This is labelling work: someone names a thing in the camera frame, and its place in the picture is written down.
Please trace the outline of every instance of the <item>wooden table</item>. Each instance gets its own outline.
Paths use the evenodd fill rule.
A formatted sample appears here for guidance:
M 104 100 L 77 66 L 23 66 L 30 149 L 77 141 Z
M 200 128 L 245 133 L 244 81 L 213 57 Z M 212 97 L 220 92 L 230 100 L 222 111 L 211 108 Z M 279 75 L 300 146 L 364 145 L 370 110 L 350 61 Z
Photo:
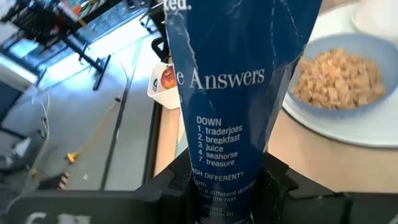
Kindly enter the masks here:
M 351 0 L 323 1 L 321 12 Z M 163 109 L 155 173 L 175 157 L 179 110 Z M 269 152 L 334 191 L 398 193 L 398 150 L 370 149 L 317 135 L 279 113 Z

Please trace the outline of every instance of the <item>black machine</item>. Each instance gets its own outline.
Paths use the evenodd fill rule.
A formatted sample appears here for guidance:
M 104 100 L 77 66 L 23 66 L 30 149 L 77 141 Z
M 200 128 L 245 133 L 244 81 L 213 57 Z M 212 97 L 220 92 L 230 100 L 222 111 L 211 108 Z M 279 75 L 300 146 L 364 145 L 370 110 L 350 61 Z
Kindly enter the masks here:
M 85 16 L 85 22 L 96 19 L 120 1 L 121 0 L 116 2 L 112 0 L 106 1 L 96 8 L 95 11 Z M 32 73 L 36 75 L 39 74 L 39 78 L 42 78 L 45 71 L 40 70 L 40 64 L 44 62 L 38 62 L 36 66 L 33 66 L 21 58 L 17 58 L 15 55 L 8 52 L 8 50 L 21 38 L 39 43 L 42 47 L 42 51 L 62 41 L 65 43 L 65 46 L 61 49 L 57 49 L 57 52 L 54 54 L 58 54 L 68 47 L 78 53 L 80 56 L 79 60 L 86 60 L 96 69 L 96 82 L 93 90 L 97 90 L 109 63 L 110 55 L 104 59 L 92 59 L 85 54 L 85 50 L 90 43 L 77 32 L 78 29 L 82 27 L 82 24 L 71 18 L 66 9 L 63 10 L 60 7 L 60 4 L 62 4 L 62 2 L 58 0 L 17 0 L 8 13 L 1 18 L 1 22 L 11 22 L 20 28 L 20 31 L 14 34 L 11 40 L 3 44 L 1 53 L 21 64 Z
M 36 191 L 11 203 L 6 219 L 8 224 L 63 223 L 70 217 L 74 223 L 194 224 L 199 209 L 190 172 L 185 150 L 133 192 Z M 253 191 L 256 224 L 398 223 L 397 194 L 332 192 L 267 153 Z

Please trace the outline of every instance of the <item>gray floor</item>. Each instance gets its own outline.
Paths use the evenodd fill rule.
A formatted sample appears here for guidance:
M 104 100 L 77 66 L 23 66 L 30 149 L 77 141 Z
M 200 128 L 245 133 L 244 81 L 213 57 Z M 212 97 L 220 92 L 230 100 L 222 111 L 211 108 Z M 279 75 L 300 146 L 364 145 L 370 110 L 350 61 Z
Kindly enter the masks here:
M 90 51 L 93 55 L 104 57 L 113 54 L 98 91 L 92 91 L 92 74 L 95 71 L 84 62 L 80 64 L 76 55 L 49 68 L 40 83 L 41 88 L 69 78 L 48 90 L 50 141 L 47 152 L 39 163 L 39 168 L 43 171 L 42 177 L 59 174 L 67 169 L 71 172 L 68 189 L 99 188 L 120 105 L 110 111 L 102 126 L 98 129 L 96 127 L 114 103 L 114 97 L 126 87 L 125 69 L 127 75 L 133 77 L 132 85 L 106 189 L 134 190 L 141 185 L 153 107 L 153 101 L 146 95 L 146 90 L 152 66 L 159 61 L 150 43 L 157 36 L 159 35 L 149 35 L 134 19 L 92 44 Z M 47 95 L 41 94 L 31 100 L 31 96 L 36 93 L 37 90 L 33 88 L 28 90 L 10 111 L 3 125 L 22 134 L 41 128 L 43 110 L 39 102 L 46 103 Z M 88 142 L 96 129 L 96 135 Z M 0 134 L 1 148 L 13 141 L 15 139 Z M 86 149 L 78 162 L 68 167 L 63 159 L 66 153 L 75 152 L 85 144 Z

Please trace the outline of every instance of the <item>countertop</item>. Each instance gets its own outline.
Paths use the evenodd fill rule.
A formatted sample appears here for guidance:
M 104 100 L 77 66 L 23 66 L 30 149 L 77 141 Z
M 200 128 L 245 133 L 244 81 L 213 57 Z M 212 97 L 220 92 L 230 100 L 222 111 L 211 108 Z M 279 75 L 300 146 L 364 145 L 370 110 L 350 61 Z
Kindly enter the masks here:
M 320 15 L 351 0 L 326 0 Z M 339 26 L 339 18 L 330 21 Z M 155 174 L 187 146 L 179 109 L 163 109 Z M 269 152 L 297 172 L 334 191 L 398 193 L 398 150 L 343 144 L 309 131 L 285 111 L 278 115 Z

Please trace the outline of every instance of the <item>black chair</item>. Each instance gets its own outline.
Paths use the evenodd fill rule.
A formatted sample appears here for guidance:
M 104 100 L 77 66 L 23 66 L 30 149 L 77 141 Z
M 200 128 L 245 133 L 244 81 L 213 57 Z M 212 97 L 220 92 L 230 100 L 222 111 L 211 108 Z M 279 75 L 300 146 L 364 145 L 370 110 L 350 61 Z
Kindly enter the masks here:
M 152 29 L 150 27 L 148 27 L 148 23 L 150 21 L 150 11 L 152 10 L 152 8 L 154 6 L 156 6 L 156 4 L 157 4 L 156 0 L 150 0 L 148 10 L 141 16 L 141 18 L 139 18 L 139 22 L 141 23 L 141 26 L 144 27 L 145 29 L 147 29 L 148 32 L 152 32 Z
M 0 81 L 0 132 L 7 133 L 19 139 L 24 139 L 26 137 L 9 128 L 3 127 L 2 122 L 6 118 L 9 110 L 14 106 L 15 102 L 19 99 L 19 97 L 22 94 L 23 92 Z

